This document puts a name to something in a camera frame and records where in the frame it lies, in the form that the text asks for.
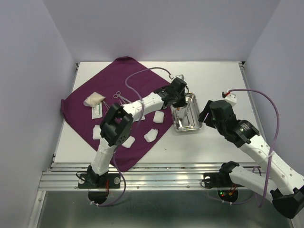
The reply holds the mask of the hemostat forceps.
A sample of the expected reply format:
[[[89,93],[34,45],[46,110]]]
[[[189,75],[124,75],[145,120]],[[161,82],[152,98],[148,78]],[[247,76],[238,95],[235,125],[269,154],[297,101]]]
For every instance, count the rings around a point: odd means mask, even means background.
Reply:
[[[110,106],[106,103],[105,100],[103,100],[103,103],[104,103],[105,107],[107,108],[107,110],[109,110],[109,109],[110,109]]]
[[[189,111],[190,111],[190,104],[189,104],[189,102],[187,102],[187,108],[186,108],[186,111],[185,111],[185,119],[187,119],[188,125],[190,125],[190,120],[189,120],[189,117],[188,117]]]

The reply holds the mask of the suture packet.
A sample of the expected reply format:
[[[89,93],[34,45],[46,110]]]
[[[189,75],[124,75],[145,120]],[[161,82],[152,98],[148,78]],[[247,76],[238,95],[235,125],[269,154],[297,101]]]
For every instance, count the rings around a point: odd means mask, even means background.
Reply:
[[[95,107],[91,108],[92,111],[92,119],[98,119],[103,117],[103,112],[102,112],[102,104],[99,103]]]

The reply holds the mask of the bag of cotton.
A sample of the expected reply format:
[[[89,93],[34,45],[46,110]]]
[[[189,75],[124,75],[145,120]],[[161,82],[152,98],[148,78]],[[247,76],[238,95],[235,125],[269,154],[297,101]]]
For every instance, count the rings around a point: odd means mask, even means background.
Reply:
[[[100,102],[102,102],[105,99],[105,96],[97,93],[97,92],[93,92],[90,96],[88,96],[84,102],[83,105],[87,106],[87,107],[95,107],[97,106]]]

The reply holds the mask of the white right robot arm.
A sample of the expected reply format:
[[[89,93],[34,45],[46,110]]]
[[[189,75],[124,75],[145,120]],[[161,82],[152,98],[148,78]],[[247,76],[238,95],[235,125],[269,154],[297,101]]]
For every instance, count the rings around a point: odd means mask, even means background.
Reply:
[[[205,187],[228,188],[233,184],[265,196],[284,217],[293,219],[304,208],[304,177],[270,150],[259,130],[247,120],[239,120],[225,100],[208,101],[199,121],[215,128],[228,142],[251,157],[266,175],[247,171],[229,161],[218,172],[204,174]]]

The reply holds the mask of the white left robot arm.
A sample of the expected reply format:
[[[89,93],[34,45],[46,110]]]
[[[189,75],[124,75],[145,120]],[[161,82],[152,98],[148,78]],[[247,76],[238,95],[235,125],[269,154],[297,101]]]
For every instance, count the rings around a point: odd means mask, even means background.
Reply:
[[[137,101],[125,105],[111,105],[100,124],[101,139],[96,156],[87,168],[91,184],[95,187],[105,184],[105,174],[113,154],[117,147],[129,138],[133,122],[170,106],[184,107],[187,88],[184,80],[175,78],[169,85],[156,89]]]

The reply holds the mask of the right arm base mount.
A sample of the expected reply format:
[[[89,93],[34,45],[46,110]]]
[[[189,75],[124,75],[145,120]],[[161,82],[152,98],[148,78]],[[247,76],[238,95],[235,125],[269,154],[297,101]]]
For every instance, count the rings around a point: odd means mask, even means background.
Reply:
[[[229,161],[223,163],[218,172],[204,173],[203,179],[200,181],[200,186],[204,189],[217,189],[218,197],[212,197],[212,199],[229,205],[245,204],[246,201],[237,202],[238,187],[241,187],[241,185],[233,183],[229,176],[236,167],[240,167],[240,165],[234,161]]]

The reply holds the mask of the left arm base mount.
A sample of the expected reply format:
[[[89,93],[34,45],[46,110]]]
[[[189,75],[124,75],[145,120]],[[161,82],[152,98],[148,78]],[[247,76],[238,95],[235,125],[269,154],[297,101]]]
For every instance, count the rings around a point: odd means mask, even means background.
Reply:
[[[89,165],[86,171],[80,171],[76,173],[78,178],[78,188],[81,190],[89,190],[88,199],[91,204],[98,207],[105,207],[113,205],[117,202],[115,199],[113,202],[108,202],[110,196],[110,190],[120,188],[121,175],[119,173],[108,173],[98,175],[94,173],[92,167]]]

